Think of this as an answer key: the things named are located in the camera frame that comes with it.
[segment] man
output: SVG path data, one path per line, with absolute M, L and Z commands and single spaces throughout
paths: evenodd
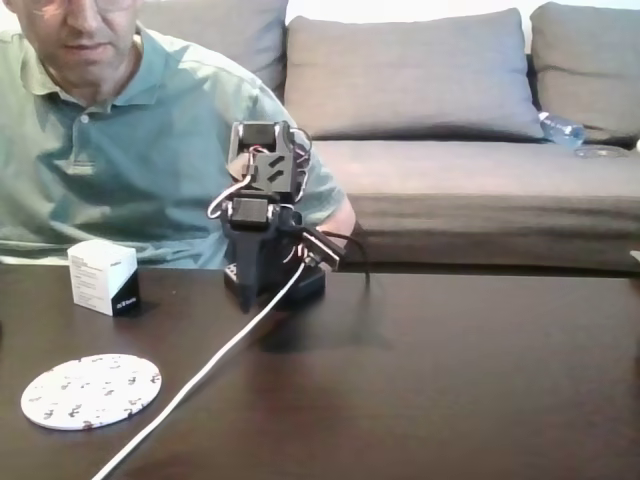
M 288 120 L 255 76 L 137 21 L 142 0 L 3 0 L 0 263 L 64 263 L 105 238 L 143 265 L 223 268 L 209 203 L 230 184 L 231 126 Z M 317 156 L 299 210 L 351 233 L 353 209 Z

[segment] robotic arm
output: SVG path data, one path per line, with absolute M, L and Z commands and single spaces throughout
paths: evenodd
M 301 262 L 307 268 L 283 301 L 321 294 L 321 264 L 335 270 L 345 255 L 328 237 L 305 226 L 295 209 L 304 194 L 310 151 L 301 150 L 294 132 L 287 122 L 234 124 L 228 169 L 238 183 L 208 210 L 229 239 L 233 263 L 225 270 L 225 285 L 245 313 L 259 296 L 275 295 Z

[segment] sofa cushion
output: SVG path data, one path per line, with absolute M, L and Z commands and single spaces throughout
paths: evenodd
M 638 152 L 580 158 L 557 145 L 453 141 L 315 148 L 374 261 L 640 269 L 629 255 L 640 246 Z
M 640 138 L 640 10 L 547 3 L 531 16 L 541 107 L 589 142 Z
M 542 136 L 517 9 L 289 24 L 285 103 L 315 138 Z
M 219 52 L 257 75 L 282 97 L 288 0 L 145 2 L 140 22 L 151 30 Z

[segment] man's arm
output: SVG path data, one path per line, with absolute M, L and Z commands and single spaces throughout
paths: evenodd
M 348 198 L 345 198 L 338 209 L 317 229 L 321 232 L 332 232 L 340 235 L 351 235 L 356 226 L 356 213 Z M 344 248 L 347 241 L 339 238 L 332 238 L 334 243 Z

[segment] white coaster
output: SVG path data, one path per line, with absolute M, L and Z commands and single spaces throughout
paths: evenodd
M 158 395 L 154 364 L 131 355 L 95 355 L 43 373 L 22 394 L 22 411 L 54 430 L 88 430 L 131 417 Z

